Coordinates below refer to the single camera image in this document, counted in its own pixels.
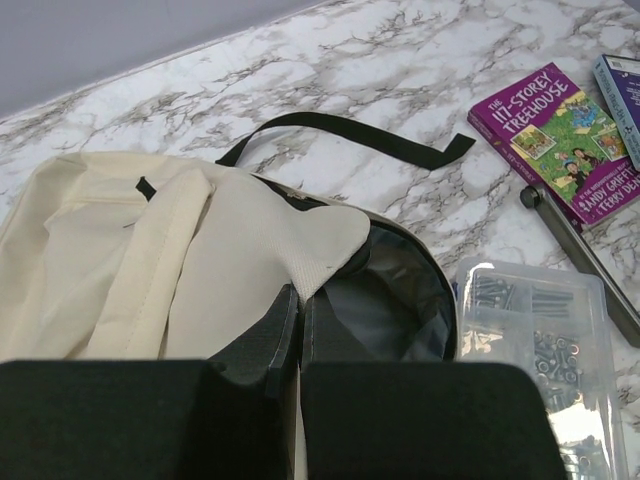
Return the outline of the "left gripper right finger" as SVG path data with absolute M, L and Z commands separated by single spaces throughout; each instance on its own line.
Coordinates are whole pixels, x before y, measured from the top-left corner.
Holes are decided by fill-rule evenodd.
M 300 404 L 311 479 L 566 477 L 523 370 L 377 359 L 324 294 L 304 314 Z

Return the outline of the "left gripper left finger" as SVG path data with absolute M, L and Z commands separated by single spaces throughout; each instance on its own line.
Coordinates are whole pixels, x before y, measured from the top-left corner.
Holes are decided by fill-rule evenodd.
M 289 479 L 298 296 L 207 359 L 1 367 L 5 479 Z

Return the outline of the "cream canvas backpack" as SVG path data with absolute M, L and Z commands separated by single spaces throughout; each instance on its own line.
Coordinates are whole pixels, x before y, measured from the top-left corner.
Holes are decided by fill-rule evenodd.
M 41 164 L 1 227 L 1 357 L 205 357 L 292 285 L 314 295 L 371 221 L 303 212 L 237 167 L 128 152 Z

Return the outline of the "purple treehouse book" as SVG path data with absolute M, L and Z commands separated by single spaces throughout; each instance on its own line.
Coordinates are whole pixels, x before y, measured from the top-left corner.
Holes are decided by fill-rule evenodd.
M 639 173 L 614 120 L 554 63 L 480 101 L 467 119 L 577 229 L 639 199 Z

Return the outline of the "purple white book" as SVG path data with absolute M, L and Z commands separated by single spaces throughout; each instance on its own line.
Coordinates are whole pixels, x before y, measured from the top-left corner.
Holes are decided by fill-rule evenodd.
M 639 171 L 639 60 L 603 54 L 593 71 L 630 161 Z

